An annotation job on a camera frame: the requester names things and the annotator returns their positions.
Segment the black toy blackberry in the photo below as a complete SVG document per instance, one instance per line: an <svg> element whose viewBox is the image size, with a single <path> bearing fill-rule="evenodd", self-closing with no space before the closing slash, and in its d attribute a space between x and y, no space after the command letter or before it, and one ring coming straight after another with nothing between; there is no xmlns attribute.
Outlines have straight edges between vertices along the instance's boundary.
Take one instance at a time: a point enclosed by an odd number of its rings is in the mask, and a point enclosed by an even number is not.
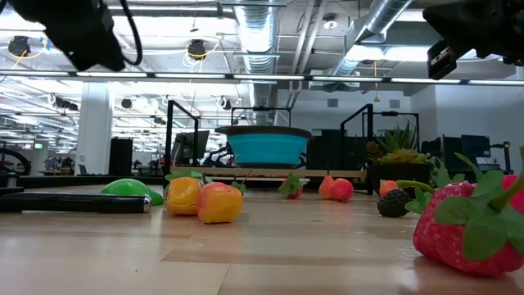
<svg viewBox="0 0 524 295"><path fill-rule="evenodd" d="M405 205L413 199L411 195L402 189L393 189L377 202L377 209L384 217L402 217L409 211Z"/></svg>

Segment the white square pillar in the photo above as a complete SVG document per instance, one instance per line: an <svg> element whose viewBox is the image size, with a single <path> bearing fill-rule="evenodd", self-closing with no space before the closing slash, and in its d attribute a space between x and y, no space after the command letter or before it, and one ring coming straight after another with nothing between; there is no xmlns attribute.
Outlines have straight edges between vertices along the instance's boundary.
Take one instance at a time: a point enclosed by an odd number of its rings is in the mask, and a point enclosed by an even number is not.
<svg viewBox="0 0 524 295"><path fill-rule="evenodd" d="M83 82L75 173L107 174L111 150L114 98L108 83Z"/></svg>

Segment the LED light bar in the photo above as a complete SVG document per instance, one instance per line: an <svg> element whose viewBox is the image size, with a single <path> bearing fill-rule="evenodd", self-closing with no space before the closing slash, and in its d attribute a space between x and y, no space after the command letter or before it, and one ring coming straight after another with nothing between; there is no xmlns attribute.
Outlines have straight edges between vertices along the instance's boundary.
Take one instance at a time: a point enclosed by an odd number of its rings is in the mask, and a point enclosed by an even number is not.
<svg viewBox="0 0 524 295"><path fill-rule="evenodd" d="M46 79L122 79L122 80L224 80L254 82L318 82L318 83L373 83L373 84L435 84L465 86L524 87L524 80L510 79L423 79L406 77L372 76L326 76L326 75L257 75L230 73L196 72L99 72L99 71L59 71L59 70L0 70L1 76L30 77Z"/></svg>

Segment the black background monitor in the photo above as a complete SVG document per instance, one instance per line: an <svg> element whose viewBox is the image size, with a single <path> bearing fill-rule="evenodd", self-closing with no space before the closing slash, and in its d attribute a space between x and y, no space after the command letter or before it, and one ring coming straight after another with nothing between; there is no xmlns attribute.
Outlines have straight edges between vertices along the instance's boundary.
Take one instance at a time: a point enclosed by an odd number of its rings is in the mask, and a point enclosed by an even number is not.
<svg viewBox="0 0 524 295"><path fill-rule="evenodd" d="M179 166L196 165L204 157L209 135L209 130L176 134L171 161Z"/></svg>

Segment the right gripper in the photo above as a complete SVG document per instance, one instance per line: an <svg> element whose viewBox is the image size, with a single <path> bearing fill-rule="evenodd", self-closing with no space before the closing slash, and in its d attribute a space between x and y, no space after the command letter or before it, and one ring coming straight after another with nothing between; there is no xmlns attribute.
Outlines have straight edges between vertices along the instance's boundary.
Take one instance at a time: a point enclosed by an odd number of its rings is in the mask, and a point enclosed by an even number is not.
<svg viewBox="0 0 524 295"><path fill-rule="evenodd" d="M524 0L461 0L423 10L425 21L443 38L442 51L454 61L471 50L498 55L524 66Z"/></svg>

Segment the black metal frame stand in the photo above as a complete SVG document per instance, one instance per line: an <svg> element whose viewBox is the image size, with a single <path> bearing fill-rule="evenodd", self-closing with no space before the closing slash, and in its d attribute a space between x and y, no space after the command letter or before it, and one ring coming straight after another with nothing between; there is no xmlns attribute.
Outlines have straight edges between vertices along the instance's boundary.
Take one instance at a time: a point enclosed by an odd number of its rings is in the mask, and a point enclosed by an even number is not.
<svg viewBox="0 0 524 295"><path fill-rule="evenodd" d="M232 107L230 110L230 125L237 125L239 120L242 120L244 114L250 111L253 113L272 112L273 124L277 124L278 117L281 117L288 127L291 127L291 108L290 107ZM287 116L284 116L280 111L286 111Z"/></svg>
<svg viewBox="0 0 524 295"><path fill-rule="evenodd" d="M365 125L367 124L366 122L366 116L368 115L368 112L365 111L361 114L361 123L362 123L362 135L364 135L365 133L365 130L364 130L364 127ZM420 142L420 130L419 130L419 126L420 126L420 120L419 120L419 114L418 113L414 113L414 112L398 112L398 111L374 111L373 112L373 116L388 116L388 117L396 117L396 116L413 116L414 119L415 119L415 123L413 124L414 127L415 127L415 131L416 131L416 139L418 141L417 145L419 145L419 142Z"/></svg>

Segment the orange yellow toy pear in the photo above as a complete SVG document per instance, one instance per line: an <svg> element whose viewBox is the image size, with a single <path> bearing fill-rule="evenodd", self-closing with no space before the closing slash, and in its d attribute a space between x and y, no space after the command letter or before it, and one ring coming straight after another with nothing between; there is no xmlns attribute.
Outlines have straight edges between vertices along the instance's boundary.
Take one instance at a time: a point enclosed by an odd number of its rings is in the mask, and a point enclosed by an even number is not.
<svg viewBox="0 0 524 295"><path fill-rule="evenodd" d="M166 210L177 216L195 216L202 188L203 182L198 178L179 177L170 180Z"/></svg>
<svg viewBox="0 0 524 295"><path fill-rule="evenodd" d="M231 223L241 214L243 196L233 186L212 182L205 184L197 200L197 216L204 224Z"/></svg>

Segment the black background workstation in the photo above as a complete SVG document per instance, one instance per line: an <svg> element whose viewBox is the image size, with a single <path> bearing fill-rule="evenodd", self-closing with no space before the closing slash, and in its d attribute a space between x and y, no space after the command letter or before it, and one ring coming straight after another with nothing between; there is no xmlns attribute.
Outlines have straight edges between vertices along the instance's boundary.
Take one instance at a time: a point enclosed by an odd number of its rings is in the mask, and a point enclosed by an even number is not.
<svg viewBox="0 0 524 295"><path fill-rule="evenodd" d="M421 145L421 152L437 157L451 173L472 173L472 167L456 156L456 153L459 153L482 172L501 170L506 175L510 175L513 173L509 155L510 147L509 141L492 143L489 136L463 134L460 137L448 137L442 135L432 141L424 141ZM492 157L491 153L494 149L504 152L503 165Z"/></svg>

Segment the black aluminium rig frame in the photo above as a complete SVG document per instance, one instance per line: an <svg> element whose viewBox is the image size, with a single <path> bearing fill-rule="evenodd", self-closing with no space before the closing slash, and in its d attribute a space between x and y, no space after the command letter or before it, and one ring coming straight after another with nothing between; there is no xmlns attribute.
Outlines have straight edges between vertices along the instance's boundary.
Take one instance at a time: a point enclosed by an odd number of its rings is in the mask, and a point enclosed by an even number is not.
<svg viewBox="0 0 524 295"><path fill-rule="evenodd" d="M8 184L14 186L28 188L56 188L56 187L72 187L72 186L87 186L87 185L106 185L118 179L126 177L119 176L14 176L14 175L0 175L0 188L6 187ZM233 181L241 183L243 178L224 176L211 177L214 181L231 184ZM146 185L161 185L163 188L167 185L168 180L163 177L134 177L138 181ZM304 185L304 189L318 189L323 177L310 177L309 181ZM248 189L270 189L277 188L282 184L283 180L280 178L249 178L245 181ZM373 194L373 186L366 183L353 184L355 191L364 191L367 194Z"/></svg>

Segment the blue collapsible bowl grey rim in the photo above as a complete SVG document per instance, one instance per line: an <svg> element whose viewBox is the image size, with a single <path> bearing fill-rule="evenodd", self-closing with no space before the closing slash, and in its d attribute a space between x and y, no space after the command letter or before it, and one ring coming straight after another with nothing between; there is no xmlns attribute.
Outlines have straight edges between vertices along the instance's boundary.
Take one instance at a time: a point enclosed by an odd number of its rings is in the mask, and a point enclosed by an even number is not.
<svg viewBox="0 0 524 295"><path fill-rule="evenodd" d="M222 126L215 132L226 135L241 168L294 169L312 139L307 130L274 125Z"/></svg>

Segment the small orange toy fruit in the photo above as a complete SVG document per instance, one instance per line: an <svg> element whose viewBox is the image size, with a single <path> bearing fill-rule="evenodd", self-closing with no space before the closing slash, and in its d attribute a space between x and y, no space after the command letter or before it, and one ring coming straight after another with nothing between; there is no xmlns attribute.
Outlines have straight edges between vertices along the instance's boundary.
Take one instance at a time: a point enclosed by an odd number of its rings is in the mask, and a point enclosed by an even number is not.
<svg viewBox="0 0 524 295"><path fill-rule="evenodd" d="M335 183L335 180L330 175L326 175L323 178L323 181L318 188L318 193L320 194L322 199L325 199L325 200L332 199L332 188L334 186L334 183Z"/></svg>
<svg viewBox="0 0 524 295"><path fill-rule="evenodd" d="M394 180L384 180L381 182L379 187L379 195L380 197L385 197L390 191L396 190L398 188L398 184Z"/></svg>

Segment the green toy avocado half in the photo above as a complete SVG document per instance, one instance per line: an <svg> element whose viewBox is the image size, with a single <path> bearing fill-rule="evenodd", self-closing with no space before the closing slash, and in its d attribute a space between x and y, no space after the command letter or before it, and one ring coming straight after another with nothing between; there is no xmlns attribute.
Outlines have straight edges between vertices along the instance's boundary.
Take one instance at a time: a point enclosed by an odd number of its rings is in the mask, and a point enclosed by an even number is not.
<svg viewBox="0 0 524 295"><path fill-rule="evenodd" d="M164 198L161 194L136 179L118 179L106 185L101 193L115 194L121 196L144 195L146 194L152 201L153 206L164 204Z"/></svg>

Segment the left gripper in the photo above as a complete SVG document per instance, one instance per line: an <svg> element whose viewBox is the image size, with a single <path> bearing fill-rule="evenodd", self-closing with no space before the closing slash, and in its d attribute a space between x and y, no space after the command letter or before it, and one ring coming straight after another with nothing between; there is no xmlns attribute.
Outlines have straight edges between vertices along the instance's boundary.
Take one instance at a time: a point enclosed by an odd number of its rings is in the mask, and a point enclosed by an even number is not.
<svg viewBox="0 0 524 295"><path fill-rule="evenodd" d="M44 33L78 71L104 66L124 69L124 54L114 36L114 21L102 0L7 0L25 20Z"/></svg>

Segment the red toy strawberry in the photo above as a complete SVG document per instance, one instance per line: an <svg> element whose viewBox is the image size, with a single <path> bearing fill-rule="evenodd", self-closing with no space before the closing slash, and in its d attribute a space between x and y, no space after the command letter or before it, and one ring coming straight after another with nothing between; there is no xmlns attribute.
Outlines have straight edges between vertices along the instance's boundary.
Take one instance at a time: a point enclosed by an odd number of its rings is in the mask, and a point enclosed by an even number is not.
<svg viewBox="0 0 524 295"><path fill-rule="evenodd" d="M278 192L286 199L298 199L303 192L303 183L300 181L300 177L290 172L279 186Z"/></svg>
<svg viewBox="0 0 524 295"><path fill-rule="evenodd" d="M503 192L490 201L490 206L496 211L502 211L509 205L524 216L524 145L519 147L522 170L519 175L505 175L501 186Z"/></svg>
<svg viewBox="0 0 524 295"><path fill-rule="evenodd" d="M415 199L406 204L419 215L413 246L434 261L470 275L498 276L524 267L524 216L509 205L502 211L490 201L503 192L500 170L474 167L474 183L465 175L449 176L442 166L437 186L400 180Z"/></svg>

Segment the red orange toy peach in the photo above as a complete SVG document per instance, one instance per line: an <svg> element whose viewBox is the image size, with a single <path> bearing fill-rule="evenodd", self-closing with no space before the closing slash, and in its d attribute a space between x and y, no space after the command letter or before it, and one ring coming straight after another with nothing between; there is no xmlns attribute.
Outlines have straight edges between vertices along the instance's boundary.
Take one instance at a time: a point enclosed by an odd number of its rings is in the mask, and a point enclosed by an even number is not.
<svg viewBox="0 0 524 295"><path fill-rule="evenodd" d="M353 184L343 178L335 179L332 185L332 199L347 203L354 194Z"/></svg>

